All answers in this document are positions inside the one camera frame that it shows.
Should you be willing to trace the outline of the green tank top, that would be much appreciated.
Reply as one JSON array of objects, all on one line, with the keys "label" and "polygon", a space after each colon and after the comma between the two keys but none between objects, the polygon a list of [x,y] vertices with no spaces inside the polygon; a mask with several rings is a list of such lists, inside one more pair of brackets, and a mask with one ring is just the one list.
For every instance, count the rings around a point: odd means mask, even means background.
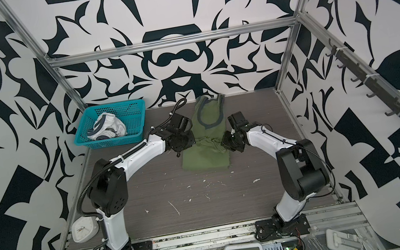
[{"label": "green tank top", "polygon": [[226,132],[224,95],[211,99],[197,99],[192,117],[195,144],[183,152],[182,166],[185,171],[225,169],[230,166],[230,152],[222,145]]}]

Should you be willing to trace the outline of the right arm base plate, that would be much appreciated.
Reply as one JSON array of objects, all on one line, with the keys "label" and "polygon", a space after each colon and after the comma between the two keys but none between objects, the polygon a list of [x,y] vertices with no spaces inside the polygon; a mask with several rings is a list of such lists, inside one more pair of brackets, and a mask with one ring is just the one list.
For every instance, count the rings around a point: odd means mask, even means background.
[{"label": "right arm base plate", "polygon": [[287,237],[298,237],[310,233],[310,224],[304,214],[298,215],[291,221],[283,222],[279,216],[255,223],[254,238],[259,242],[274,241]]}]

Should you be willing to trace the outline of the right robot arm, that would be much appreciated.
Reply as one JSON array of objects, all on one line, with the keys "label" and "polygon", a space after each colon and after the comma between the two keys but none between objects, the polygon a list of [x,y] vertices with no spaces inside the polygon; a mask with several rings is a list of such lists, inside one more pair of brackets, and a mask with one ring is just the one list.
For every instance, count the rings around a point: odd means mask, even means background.
[{"label": "right robot arm", "polygon": [[295,219],[307,201],[330,183],[330,173],[306,139],[293,140],[274,133],[266,125],[249,122],[241,112],[228,117],[231,130],[222,138],[222,146],[243,152],[246,146],[259,148],[276,159],[284,194],[275,206],[276,220],[287,223]]}]

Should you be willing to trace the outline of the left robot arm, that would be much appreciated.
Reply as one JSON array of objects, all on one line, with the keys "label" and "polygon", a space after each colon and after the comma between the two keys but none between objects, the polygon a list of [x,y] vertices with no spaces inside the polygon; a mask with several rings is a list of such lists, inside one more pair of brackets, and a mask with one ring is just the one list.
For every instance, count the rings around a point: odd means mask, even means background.
[{"label": "left robot arm", "polygon": [[95,208],[96,221],[103,226],[104,250],[130,250],[124,209],[128,202],[128,181],[154,158],[174,151],[180,155],[195,144],[191,119],[174,113],[169,121],[154,127],[148,137],[123,155],[99,160],[87,197]]}]

